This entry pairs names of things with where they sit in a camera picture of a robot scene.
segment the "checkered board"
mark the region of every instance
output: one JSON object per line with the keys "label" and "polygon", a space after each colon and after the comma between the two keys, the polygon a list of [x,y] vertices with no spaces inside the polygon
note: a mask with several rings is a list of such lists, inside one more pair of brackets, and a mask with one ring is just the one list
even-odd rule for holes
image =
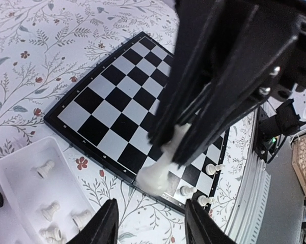
{"label": "checkered board", "polygon": [[[135,185],[138,171],[161,156],[147,133],[172,60],[171,53],[140,33],[84,77],[44,120],[87,157]],[[195,199],[213,196],[219,173],[208,176],[205,167],[222,163],[226,142],[224,133],[188,167],[172,165],[170,187],[158,200],[184,212],[181,186],[196,187]]]}

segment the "black cable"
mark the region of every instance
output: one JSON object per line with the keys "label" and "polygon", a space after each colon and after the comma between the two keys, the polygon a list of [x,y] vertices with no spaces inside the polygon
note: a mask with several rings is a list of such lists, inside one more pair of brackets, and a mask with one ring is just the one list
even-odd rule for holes
{"label": "black cable", "polygon": [[281,142],[280,146],[277,148],[277,150],[273,153],[273,155],[271,156],[271,158],[267,161],[266,164],[270,164],[271,161],[273,161],[273,159],[276,157],[276,155],[279,153],[279,151],[281,150],[282,146],[284,145],[285,141],[287,139],[287,136],[284,137],[283,141]]}

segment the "metal bolt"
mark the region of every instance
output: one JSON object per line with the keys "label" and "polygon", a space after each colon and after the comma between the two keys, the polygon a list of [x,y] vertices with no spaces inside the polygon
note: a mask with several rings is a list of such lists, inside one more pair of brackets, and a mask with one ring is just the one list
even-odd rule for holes
{"label": "metal bolt", "polygon": [[280,71],[281,71],[281,68],[280,68],[280,66],[276,66],[274,69],[273,69],[273,71],[271,72],[271,73],[269,73],[271,76],[276,76],[276,75],[278,75],[279,73],[280,73]]}
{"label": "metal bolt", "polygon": [[259,88],[259,94],[262,96],[266,96],[270,93],[270,87],[261,87]]}

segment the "white container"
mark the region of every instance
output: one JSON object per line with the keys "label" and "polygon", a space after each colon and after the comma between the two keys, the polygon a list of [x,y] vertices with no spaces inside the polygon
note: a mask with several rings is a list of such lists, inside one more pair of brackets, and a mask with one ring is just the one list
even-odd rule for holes
{"label": "white container", "polygon": [[[36,168],[48,160],[54,161],[54,168],[43,179]],[[0,243],[3,244],[18,241],[46,243],[40,231],[49,226],[59,227],[63,237],[69,241],[78,233],[72,216],[85,210],[95,214],[53,137],[46,137],[0,159],[0,192],[5,199],[4,207],[0,209],[0,226],[4,226],[0,228]],[[53,202],[58,202],[61,209],[49,222],[41,210]],[[13,213],[17,224],[4,218],[8,211],[3,211],[4,208]],[[7,236],[15,232],[18,236],[11,236],[8,240]]]}

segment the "table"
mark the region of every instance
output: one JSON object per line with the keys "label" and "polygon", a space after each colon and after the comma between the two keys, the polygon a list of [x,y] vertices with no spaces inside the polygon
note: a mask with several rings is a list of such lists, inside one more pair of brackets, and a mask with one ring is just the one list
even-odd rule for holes
{"label": "table", "polygon": [[[0,1],[0,158],[45,136],[55,137],[90,203],[116,198],[121,243],[185,243],[184,216],[117,179],[43,124],[45,113],[92,67],[145,31],[169,51],[178,19],[159,0]],[[253,113],[232,126],[216,203],[224,230],[246,164]]]}

